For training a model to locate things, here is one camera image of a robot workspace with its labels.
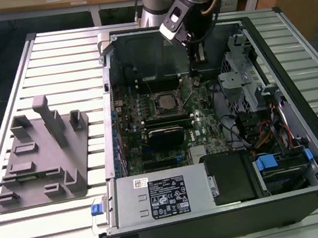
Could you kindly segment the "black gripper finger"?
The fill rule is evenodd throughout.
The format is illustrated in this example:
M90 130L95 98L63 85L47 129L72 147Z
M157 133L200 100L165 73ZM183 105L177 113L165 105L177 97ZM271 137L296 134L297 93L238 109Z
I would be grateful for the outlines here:
M197 76L200 67L208 61L204 46L204 42L190 44L188 46L188 59L190 61L191 76Z

